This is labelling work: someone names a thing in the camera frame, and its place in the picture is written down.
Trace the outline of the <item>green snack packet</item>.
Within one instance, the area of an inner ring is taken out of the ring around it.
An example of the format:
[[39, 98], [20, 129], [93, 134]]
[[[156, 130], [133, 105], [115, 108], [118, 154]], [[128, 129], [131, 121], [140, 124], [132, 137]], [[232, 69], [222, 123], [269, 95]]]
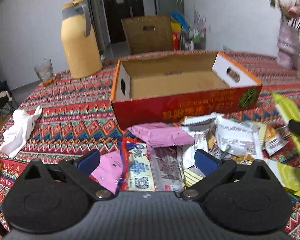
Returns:
[[[284, 124], [287, 127], [288, 122], [290, 120], [300, 122], [300, 110], [296, 103], [294, 103], [291, 99], [287, 98], [286, 96], [277, 93], [272, 93], [272, 99], [284, 121]], [[290, 133], [298, 151], [298, 154], [300, 156], [300, 136], [296, 135], [295, 133], [292, 133], [291, 131]]]

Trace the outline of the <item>pink snack packet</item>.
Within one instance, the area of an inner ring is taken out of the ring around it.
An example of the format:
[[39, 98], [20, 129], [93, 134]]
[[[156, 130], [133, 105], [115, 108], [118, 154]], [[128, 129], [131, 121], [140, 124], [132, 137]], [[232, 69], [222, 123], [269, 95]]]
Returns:
[[191, 145], [195, 142], [183, 129], [163, 122], [134, 125], [127, 130], [152, 148]]
[[90, 178], [93, 178], [105, 189], [116, 193], [123, 173], [123, 163], [120, 151], [113, 151], [101, 155], [100, 163], [93, 170]]

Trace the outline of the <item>white printed snack packet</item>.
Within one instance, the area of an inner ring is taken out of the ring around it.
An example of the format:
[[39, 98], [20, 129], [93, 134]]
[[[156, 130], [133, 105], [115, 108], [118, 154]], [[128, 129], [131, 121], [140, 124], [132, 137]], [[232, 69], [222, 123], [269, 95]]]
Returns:
[[257, 155], [260, 153], [258, 135], [253, 129], [230, 119], [223, 118], [221, 115], [217, 115], [215, 121], [215, 137], [218, 147], [223, 152], [227, 151], [230, 147], [233, 149], [234, 155]]

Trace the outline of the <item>clear brown snack packet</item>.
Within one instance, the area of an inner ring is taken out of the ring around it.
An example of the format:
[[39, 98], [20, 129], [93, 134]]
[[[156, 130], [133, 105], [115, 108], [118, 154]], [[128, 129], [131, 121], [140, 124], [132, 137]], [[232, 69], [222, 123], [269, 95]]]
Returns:
[[150, 147], [148, 153], [155, 190], [180, 193], [184, 182], [176, 151], [171, 147]]

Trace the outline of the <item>colourful patterned tablecloth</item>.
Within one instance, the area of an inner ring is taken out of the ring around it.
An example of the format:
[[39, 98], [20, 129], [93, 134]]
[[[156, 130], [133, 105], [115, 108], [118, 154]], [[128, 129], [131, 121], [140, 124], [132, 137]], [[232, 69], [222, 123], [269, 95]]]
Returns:
[[[237, 51], [229, 51], [227, 56], [258, 77], [263, 85], [255, 109], [234, 112], [229, 117], [265, 122], [289, 139], [290, 133], [272, 102], [271, 92], [292, 99], [300, 109], [300, 79], [296, 72], [279, 67], [273, 56]], [[68, 71], [60, 72], [53, 85], [38, 86], [21, 103], [20, 108], [29, 114], [37, 106], [43, 112], [30, 140], [16, 157], [9, 158], [0, 151], [0, 221], [4, 220], [4, 198], [32, 159], [55, 164], [90, 150], [108, 153], [117, 150], [120, 138], [129, 136], [119, 128], [110, 104], [116, 65], [116, 61], [107, 61], [99, 73], [79, 80], [72, 79]]]

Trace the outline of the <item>blue white snack bar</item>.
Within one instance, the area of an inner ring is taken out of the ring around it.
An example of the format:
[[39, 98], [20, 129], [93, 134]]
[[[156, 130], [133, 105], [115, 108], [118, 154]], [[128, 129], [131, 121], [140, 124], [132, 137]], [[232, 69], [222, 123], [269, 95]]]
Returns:
[[122, 138], [120, 154], [123, 173], [121, 191], [155, 191], [147, 145], [135, 139]]

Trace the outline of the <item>white crumpled cloth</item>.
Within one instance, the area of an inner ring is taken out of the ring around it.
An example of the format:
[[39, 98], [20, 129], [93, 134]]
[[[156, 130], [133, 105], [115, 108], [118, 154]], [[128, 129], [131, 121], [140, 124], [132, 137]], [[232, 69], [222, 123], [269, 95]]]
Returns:
[[0, 151], [9, 158], [14, 158], [27, 143], [32, 131], [34, 130], [35, 121], [42, 114], [42, 107], [38, 106], [34, 114], [29, 115], [22, 109], [17, 109], [13, 113], [14, 124], [3, 133], [3, 144]]

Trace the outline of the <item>pink flower vase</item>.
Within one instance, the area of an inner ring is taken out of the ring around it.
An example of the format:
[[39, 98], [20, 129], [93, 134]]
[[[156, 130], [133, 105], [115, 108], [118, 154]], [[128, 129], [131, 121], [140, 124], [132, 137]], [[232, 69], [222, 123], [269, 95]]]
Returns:
[[282, 22], [278, 36], [277, 64], [286, 69], [296, 69], [300, 53], [300, 31]]

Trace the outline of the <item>red orange cardboard box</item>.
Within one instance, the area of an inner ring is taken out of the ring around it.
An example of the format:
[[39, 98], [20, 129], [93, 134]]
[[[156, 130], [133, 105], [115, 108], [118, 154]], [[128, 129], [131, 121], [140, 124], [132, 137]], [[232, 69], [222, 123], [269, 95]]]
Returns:
[[164, 51], [117, 63], [110, 102], [121, 129], [254, 108], [262, 82], [220, 51]]

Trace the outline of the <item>glass cup with drink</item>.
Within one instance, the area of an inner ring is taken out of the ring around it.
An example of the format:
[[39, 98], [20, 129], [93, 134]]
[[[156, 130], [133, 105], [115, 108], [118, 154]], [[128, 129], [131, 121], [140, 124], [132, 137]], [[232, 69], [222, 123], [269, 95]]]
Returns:
[[34, 67], [34, 70], [43, 86], [47, 87], [54, 83], [55, 75], [51, 59], [45, 59], [41, 65]]

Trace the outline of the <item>black folding chair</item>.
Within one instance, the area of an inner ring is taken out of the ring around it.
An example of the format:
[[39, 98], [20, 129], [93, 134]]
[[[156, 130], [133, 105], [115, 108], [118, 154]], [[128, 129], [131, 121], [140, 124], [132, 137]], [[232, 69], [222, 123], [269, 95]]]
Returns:
[[0, 81], [0, 116], [3, 116], [4, 111], [12, 115], [16, 110], [16, 106], [18, 106], [17, 102], [12, 97], [7, 81]]

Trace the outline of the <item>yellow thermos jug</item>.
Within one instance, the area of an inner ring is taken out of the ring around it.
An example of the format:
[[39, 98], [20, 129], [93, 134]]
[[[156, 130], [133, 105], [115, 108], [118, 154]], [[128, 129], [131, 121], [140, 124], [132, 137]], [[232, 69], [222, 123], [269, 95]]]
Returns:
[[89, 7], [73, 0], [62, 7], [61, 43], [71, 77], [81, 79], [102, 69]]

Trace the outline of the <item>dried pink flowers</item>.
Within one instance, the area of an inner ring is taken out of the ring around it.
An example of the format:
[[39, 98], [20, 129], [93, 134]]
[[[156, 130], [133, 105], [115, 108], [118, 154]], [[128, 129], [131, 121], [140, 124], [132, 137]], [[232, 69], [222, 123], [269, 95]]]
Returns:
[[300, 0], [284, 2], [283, 0], [269, 0], [269, 6], [280, 10], [281, 23], [300, 30]]

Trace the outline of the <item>brown wooden chair back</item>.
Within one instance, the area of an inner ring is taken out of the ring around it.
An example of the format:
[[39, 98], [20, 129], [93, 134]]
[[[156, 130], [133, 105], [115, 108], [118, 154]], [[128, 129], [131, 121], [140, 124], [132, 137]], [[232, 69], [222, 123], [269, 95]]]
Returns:
[[122, 20], [129, 50], [132, 55], [173, 50], [169, 16], [140, 16]]

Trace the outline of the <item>dark entrance door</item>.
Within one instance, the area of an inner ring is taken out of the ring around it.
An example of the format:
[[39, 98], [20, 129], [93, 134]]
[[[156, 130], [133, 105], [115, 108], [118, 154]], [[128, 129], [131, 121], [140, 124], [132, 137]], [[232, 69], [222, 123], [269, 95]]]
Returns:
[[103, 0], [110, 42], [125, 42], [122, 26], [125, 18], [144, 16], [143, 0]]

